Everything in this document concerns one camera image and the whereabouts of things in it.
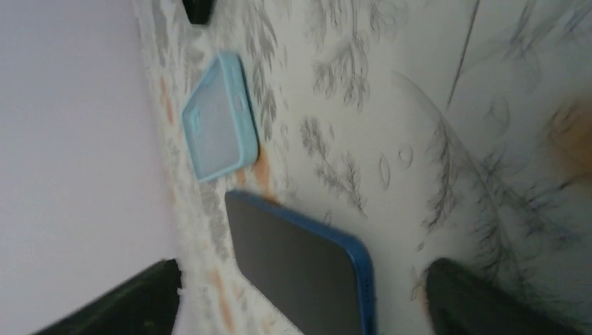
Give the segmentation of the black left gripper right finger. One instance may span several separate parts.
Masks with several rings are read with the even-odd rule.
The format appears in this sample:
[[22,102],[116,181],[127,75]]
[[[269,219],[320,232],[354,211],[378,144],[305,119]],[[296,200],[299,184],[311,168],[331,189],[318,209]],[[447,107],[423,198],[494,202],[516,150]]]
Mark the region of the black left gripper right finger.
[[424,291],[435,334],[579,334],[517,301],[448,258],[426,270]]

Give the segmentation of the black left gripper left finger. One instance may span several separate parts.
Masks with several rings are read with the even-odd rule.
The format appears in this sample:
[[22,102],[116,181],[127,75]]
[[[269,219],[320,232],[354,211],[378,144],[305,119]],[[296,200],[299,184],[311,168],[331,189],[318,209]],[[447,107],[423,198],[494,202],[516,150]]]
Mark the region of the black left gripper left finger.
[[160,260],[37,334],[172,334],[182,272]]

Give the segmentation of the blue phone without case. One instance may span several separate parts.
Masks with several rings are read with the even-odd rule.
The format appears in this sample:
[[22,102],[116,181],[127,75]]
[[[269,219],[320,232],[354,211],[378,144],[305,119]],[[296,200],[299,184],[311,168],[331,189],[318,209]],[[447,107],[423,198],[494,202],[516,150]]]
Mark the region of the blue phone without case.
[[242,275],[303,334],[375,334],[374,271],[355,236],[246,191],[225,194]]

